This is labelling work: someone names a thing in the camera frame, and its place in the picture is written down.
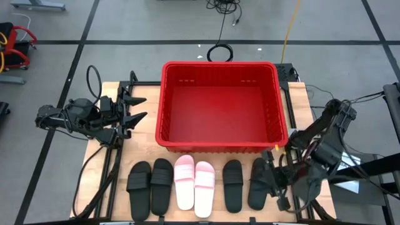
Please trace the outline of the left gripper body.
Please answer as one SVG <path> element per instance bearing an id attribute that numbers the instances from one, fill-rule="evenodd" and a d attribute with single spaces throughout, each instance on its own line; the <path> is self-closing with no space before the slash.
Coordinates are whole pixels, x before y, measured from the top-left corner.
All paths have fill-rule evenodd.
<path id="1" fill-rule="evenodd" d="M 117 99 L 114 103 L 116 119 L 111 125 L 111 128 L 113 129 L 112 140 L 131 138 L 131 131 L 123 121 L 124 117 L 128 115 L 128 110 L 126 109 L 127 104 L 124 102 L 124 96 L 127 94 L 128 91 L 123 86 L 118 87 Z"/>

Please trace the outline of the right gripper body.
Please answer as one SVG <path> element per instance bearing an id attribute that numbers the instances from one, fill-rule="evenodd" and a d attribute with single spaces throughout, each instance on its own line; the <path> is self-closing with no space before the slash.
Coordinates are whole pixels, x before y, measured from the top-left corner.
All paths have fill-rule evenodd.
<path id="1" fill-rule="evenodd" d="M 262 190 L 272 197 L 277 197 L 277 206 L 280 211 L 290 211 L 291 205 L 286 196 L 289 185 L 288 170 L 283 166 L 285 154 L 278 159 L 278 167 L 274 165 L 274 157 L 271 151 L 263 151 L 262 158 L 265 161 L 262 170 L 264 184 Z"/>

